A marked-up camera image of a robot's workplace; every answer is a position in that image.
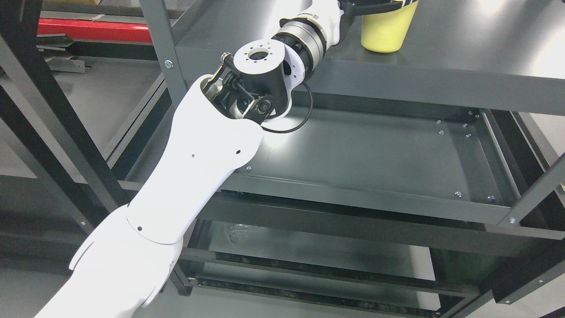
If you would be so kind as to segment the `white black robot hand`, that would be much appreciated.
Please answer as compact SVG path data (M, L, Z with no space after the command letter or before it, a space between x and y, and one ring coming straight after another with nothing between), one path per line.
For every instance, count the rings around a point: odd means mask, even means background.
M322 34L323 44L333 46L343 41L356 17L391 12L403 6L401 0L313 0L298 17L313 23Z

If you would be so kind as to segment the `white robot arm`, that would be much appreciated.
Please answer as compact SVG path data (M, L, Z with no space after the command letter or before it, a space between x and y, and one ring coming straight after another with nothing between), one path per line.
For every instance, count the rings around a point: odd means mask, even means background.
M256 155L264 121L288 114L304 84L340 39L342 11L313 7L282 19L269 39L224 53L176 107L163 155L135 197L81 244L72 275L38 318L130 318L159 294L184 235L216 190Z

